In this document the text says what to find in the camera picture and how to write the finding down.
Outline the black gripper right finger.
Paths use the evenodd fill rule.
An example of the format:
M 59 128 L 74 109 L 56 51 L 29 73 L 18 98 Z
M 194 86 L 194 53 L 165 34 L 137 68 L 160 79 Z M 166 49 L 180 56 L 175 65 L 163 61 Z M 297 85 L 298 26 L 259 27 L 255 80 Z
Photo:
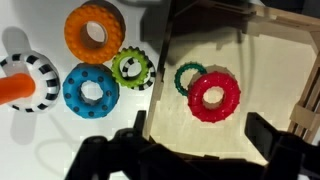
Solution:
M 320 180 L 320 147 L 277 130 L 256 112 L 246 117 L 245 135 L 267 161 L 262 180 Z

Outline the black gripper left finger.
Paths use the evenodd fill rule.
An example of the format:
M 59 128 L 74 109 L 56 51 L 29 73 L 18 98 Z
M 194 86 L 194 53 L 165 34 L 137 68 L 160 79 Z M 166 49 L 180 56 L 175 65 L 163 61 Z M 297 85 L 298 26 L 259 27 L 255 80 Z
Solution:
M 146 111 L 138 110 L 134 125 L 118 130 L 110 140 L 102 135 L 86 138 L 64 180 L 110 180 L 120 171 L 129 180 L 151 180 L 154 169 L 172 152 L 142 136 L 145 121 Z

